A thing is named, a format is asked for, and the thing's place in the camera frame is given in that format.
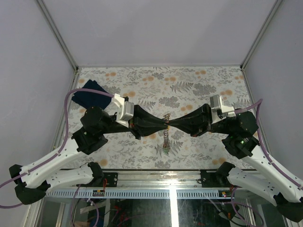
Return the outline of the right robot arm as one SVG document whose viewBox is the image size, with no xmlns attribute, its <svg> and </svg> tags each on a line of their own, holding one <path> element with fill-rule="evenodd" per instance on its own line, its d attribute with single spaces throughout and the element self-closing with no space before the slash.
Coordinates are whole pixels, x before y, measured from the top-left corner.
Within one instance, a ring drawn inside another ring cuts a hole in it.
<svg viewBox="0 0 303 227">
<path fill-rule="evenodd" d="M 254 137 L 257 120 L 250 111 L 223 104 L 205 104 L 201 108 L 167 125 L 192 137 L 207 132 L 226 134 L 222 143 L 228 153 L 256 169 L 263 178 L 244 173 L 231 163 L 224 163 L 216 172 L 220 186 L 233 184 L 266 199 L 278 212 L 293 222 L 303 219 L 303 181 L 264 150 L 261 140 Z"/>
</svg>

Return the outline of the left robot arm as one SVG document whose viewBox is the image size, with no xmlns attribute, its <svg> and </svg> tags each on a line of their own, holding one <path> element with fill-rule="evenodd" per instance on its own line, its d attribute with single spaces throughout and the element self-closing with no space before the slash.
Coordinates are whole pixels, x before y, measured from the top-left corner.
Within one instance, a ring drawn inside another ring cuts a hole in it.
<svg viewBox="0 0 303 227">
<path fill-rule="evenodd" d="M 57 188 L 72 185 L 102 186 L 104 173 L 96 162 L 90 161 L 73 170 L 63 170 L 63 167 L 104 146 L 108 142 L 106 134 L 131 132 L 139 140 L 168 127 L 164 119 L 151 115 L 139 105 L 131 108 L 131 115 L 126 117 L 125 124 L 117 120 L 117 113 L 109 115 L 100 107 L 91 107 L 80 120 L 82 127 L 65 140 L 61 147 L 27 166 L 11 166 L 9 172 L 21 203 L 28 205 L 37 202 Z"/>
</svg>

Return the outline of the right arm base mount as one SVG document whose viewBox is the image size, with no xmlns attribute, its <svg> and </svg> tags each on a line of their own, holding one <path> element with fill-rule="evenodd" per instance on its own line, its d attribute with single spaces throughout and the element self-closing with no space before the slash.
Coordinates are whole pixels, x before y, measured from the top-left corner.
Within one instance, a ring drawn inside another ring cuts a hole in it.
<svg viewBox="0 0 303 227">
<path fill-rule="evenodd" d="M 200 170 L 200 178 L 197 179 L 197 183 L 200 184 L 202 188 L 220 187 L 214 171 Z"/>
</svg>

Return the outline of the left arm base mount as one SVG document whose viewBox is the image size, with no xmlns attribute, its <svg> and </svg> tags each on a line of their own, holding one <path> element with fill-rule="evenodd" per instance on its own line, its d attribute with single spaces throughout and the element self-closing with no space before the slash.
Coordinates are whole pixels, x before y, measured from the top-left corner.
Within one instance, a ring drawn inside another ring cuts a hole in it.
<svg viewBox="0 0 303 227">
<path fill-rule="evenodd" d="M 105 172 L 104 177 L 98 180 L 95 187 L 102 188 L 114 188 L 117 187 L 118 173 L 117 172 Z"/>
</svg>

